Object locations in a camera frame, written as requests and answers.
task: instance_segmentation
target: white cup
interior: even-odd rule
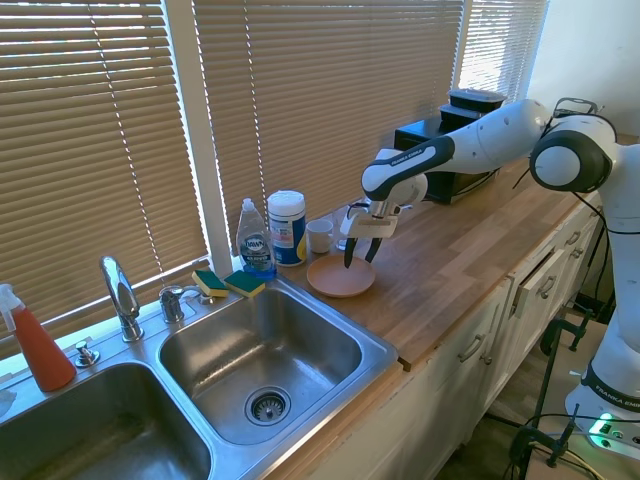
[[[307,242],[314,253],[327,253],[333,241],[333,223],[329,220],[311,220],[307,223]]]

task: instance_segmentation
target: plate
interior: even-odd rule
[[[318,292],[328,297],[354,297],[367,291],[376,279],[373,266],[361,258],[353,257],[345,268],[342,255],[321,257],[307,270],[307,280]]]

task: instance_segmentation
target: wall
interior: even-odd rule
[[[640,0],[550,0],[527,96],[573,96],[640,134]]]

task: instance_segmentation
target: metal stand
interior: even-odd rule
[[[575,416],[578,411],[578,406],[576,406],[576,410],[573,412],[573,417],[569,420],[569,423],[562,432],[562,435],[557,440],[538,430],[538,425],[540,423],[540,415],[542,415],[544,400],[549,388],[551,371],[553,370],[556,354],[558,353],[562,331],[564,330],[574,335],[574,339],[569,350],[575,352],[580,340],[584,337],[584,334],[587,331],[587,324],[591,320],[592,316],[593,311],[586,310],[585,316],[580,325],[574,325],[573,323],[568,322],[563,316],[556,316],[551,320],[551,322],[549,322],[549,325],[542,334],[540,350],[549,357],[549,360],[547,361],[547,368],[544,372],[544,379],[542,380],[540,393],[538,394],[535,413],[533,417],[531,417],[531,425],[523,425],[518,429],[518,433],[516,433],[515,438],[511,442],[511,448],[509,449],[509,458],[514,465],[518,466],[520,471],[520,480],[525,480],[525,477],[527,476],[526,467],[529,464],[529,459],[531,458],[531,442],[539,442],[551,450],[551,456],[547,460],[547,465],[550,467],[555,467],[556,460],[567,451],[569,437],[576,426]]]

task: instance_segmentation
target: drawer handle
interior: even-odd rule
[[[480,347],[484,343],[484,339],[486,336],[487,336],[486,334],[480,335],[479,333],[475,336],[475,338],[473,339],[473,342],[471,342],[471,345],[469,345],[469,348],[465,352],[458,354],[460,363],[466,362],[471,357],[473,357],[474,353],[480,350]]]
[[[571,237],[569,237],[569,240],[567,240],[566,245],[573,245],[574,243],[576,243],[580,238],[580,235],[582,235],[582,232],[580,230],[573,232]]]
[[[544,284],[538,289],[538,293],[540,294],[540,296],[545,300],[549,298],[549,291],[553,288],[555,283],[556,283],[555,275],[552,275],[549,278],[547,278]]]

